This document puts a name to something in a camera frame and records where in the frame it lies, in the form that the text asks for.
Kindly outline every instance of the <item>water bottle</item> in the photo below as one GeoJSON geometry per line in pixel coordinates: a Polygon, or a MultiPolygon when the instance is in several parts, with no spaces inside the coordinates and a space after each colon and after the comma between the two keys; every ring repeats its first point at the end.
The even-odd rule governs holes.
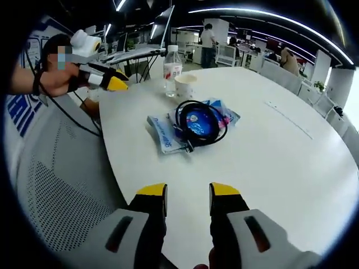
{"type": "Polygon", "coordinates": [[[168,97],[176,95],[174,78],[182,73],[182,61],[178,55],[178,45],[169,45],[168,54],[163,64],[163,75],[165,79],[165,93],[168,97]]]}

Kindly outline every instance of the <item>paper cup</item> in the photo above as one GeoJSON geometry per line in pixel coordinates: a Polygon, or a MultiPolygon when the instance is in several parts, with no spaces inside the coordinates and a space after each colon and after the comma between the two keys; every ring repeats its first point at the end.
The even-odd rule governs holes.
{"type": "Polygon", "coordinates": [[[179,75],[174,78],[174,83],[176,86],[176,99],[179,103],[186,100],[193,100],[195,90],[192,84],[196,81],[196,76],[188,74],[179,75]]]}

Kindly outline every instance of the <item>person's hand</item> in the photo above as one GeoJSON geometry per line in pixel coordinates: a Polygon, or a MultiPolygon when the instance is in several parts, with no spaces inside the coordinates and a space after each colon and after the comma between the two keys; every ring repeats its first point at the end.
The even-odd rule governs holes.
{"type": "Polygon", "coordinates": [[[49,72],[44,72],[41,76],[40,82],[44,86],[45,90],[52,97],[61,96],[67,93],[68,91],[68,81],[72,76],[77,77],[79,75],[78,66],[73,63],[65,63],[64,70],[54,70],[49,72]]]}
{"type": "Polygon", "coordinates": [[[209,252],[209,267],[207,265],[196,265],[193,269],[216,269],[219,268],[220,266],[216,266],[215,265],[215,258],[214,258],[214,248],[209,252]]]}

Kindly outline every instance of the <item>standing person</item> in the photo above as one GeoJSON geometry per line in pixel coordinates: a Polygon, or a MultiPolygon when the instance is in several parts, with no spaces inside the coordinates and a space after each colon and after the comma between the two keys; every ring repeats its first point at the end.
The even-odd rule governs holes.
{"type": "Polygon", "coordinates": [[[299,67],[297,63],[297,58],[293,55],[288,48],[284,47],[280,53],[282,59],[280,60],[280,66],[282,66],[288,72],[299,77],[299,67]]]}
{"type": "Polygon", "coordinates": [[[211,61],[215,55],[215,48],[213,46],[216,45],[214,33],[212,31],[212,24],[206,24],[204,26],[204,31],[201,34],[202,40],[202,58],[201,58],[201,66],[202,68],[209,68],[211,65],[211,61]]]}

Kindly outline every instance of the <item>white table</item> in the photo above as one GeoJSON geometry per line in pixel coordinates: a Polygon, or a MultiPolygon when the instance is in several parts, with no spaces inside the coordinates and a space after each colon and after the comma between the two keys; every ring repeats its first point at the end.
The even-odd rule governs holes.
{"type": "Polygon", "coordinates": [[[175,107],[162,80],[100,101],[107,153],[126,201],[143,186],[168,184],[164,255],[178,268],[208,264],[210,182],[239,189],[250,208],[286,229],[292,244],[323,254],[358,199],[358,169],[340,136],[297,96],[253,71],[191,73],[198,100],[221,98],[241,119],[222,141],[190,154],[160,154],[146,122],[175,107]]]}

